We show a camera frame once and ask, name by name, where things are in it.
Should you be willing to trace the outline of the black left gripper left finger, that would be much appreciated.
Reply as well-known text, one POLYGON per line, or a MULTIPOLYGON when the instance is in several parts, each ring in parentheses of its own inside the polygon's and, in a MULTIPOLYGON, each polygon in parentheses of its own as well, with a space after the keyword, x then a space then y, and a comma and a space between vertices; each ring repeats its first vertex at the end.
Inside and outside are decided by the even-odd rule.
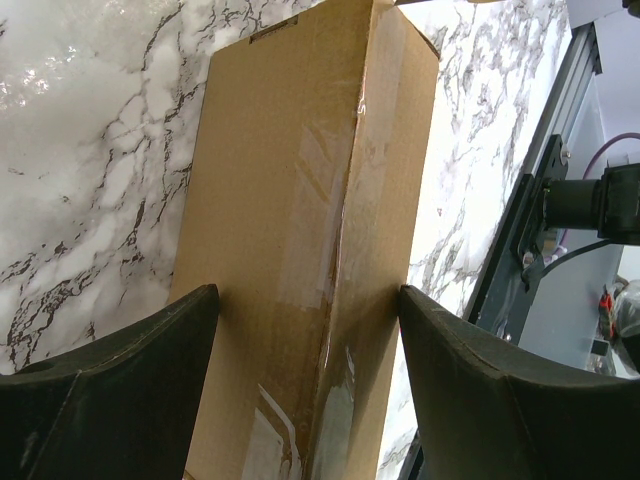
POLYGON ((218 290, 204 285, 2 376, 2 478, 181 478, 218 314, 218 290))

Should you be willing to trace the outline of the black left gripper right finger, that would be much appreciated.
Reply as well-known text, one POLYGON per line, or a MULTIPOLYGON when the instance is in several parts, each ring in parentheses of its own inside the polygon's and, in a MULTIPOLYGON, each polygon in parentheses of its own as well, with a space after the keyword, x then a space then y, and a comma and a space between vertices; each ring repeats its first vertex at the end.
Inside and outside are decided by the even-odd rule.
POLYGON ((635 479, 639 384, 569 367, 412 286, 399 323, 430 479, 635 479))

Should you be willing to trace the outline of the brown cardboard express box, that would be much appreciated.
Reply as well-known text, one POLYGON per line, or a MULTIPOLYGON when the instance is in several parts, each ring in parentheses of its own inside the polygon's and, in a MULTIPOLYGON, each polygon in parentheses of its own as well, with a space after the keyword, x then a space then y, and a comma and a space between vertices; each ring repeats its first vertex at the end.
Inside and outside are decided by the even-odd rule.
POLYGON ((391 1, 213 55, 171 285, 220 295, 191 476, 375 477, 438 69, 391 1))

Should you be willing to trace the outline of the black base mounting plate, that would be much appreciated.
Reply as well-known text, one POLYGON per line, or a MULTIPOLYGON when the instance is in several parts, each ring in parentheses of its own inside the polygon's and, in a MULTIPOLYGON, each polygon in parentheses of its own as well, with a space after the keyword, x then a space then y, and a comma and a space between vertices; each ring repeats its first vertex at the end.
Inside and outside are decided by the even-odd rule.
MULTIPOLYGON (((563 140, 555 144, 564 179, 563 140)), ((415 287, 399 292, 398 313, 417 443, 404 479, 542 479, 544 468, 522 413, 517 383, 537 357, 518 347, 542 270, 543 215, 522 214, 498 234, 467 312, 458 317, 415 287)))

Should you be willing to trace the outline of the aluminium extrusion rail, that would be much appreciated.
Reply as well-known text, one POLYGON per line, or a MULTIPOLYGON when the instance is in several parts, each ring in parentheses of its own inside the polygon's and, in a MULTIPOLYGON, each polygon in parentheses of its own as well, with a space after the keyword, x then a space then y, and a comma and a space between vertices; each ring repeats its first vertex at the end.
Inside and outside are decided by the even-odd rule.
POLYGON ((521 214, 528 210, 541 213, 547 228, 596 228, 597 182, 557 180, 548 171, 561 166, 555 158, 555 144, 569 139, 591 79, 601 72, 595 25, 589 23, 574 29, 510 197, 508 211, 501 220, 502 236, 514 234, 522 225, 521 214))

